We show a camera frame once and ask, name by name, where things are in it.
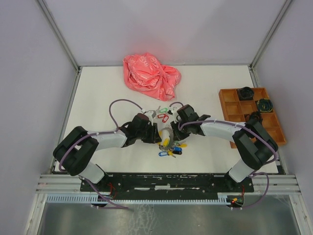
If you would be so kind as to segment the large metal keyring with keys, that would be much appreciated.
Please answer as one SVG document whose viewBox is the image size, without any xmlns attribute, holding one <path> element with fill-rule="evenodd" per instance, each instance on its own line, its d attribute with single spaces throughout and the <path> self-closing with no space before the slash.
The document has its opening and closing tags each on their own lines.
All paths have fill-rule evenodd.
<svg viewBox="0 0 313 235">
<path fill-rule="evenodd" d="M 183 149 L 187 147 L 185 141 L 174 140 L 174 131 L 169 125 L 166 125 L 158 133 L 161 137 L 161 142 L 157 143 L 160 149 L 160 152 L 158 153 L 159 157 L 169 156 L 176 158 L 178 155 L 181 155 Z"/>
</svg>

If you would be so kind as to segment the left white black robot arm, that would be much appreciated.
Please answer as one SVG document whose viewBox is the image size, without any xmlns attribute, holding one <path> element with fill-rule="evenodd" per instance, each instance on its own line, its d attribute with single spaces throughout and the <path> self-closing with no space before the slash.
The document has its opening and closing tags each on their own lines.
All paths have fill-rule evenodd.
<svg viewBox="0 0 313 235">
<path fill-rule="evenodd" d="M 149 144 L 161 142 L 157 124 L 141 113 L 114 131 L 91 132 L 77 126 L 57 145 L 53 157 L 59 162 L 61 170 L 71 176 L 80 176 L 91 182 L 96 190 L 103 191 L 108 186 L 108 179 L 104 170 L 90 161 L 94 153 L 108 148 L 128 147 L 137 140 Z"/>
</svg>

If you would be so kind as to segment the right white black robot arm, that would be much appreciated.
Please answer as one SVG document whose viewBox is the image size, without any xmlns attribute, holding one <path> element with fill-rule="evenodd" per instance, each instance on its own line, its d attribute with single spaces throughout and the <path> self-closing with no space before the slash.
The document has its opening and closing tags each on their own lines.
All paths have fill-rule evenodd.
<svg viewBox="0 0 313 235">
<path fill-rule="evenodd" d="M 224 185 L 229 191 L 238 190 L 245 178 L 277 159 L 278 144 L 255 119 L 231 122 L 210 115 L 199 116 L 189 104 L 172 113 L 175 120 L 171 126 L 177 140 L 194 134 L 221 138 L 236 145 L 241 158 L 225 175 Z"/>
</svg>

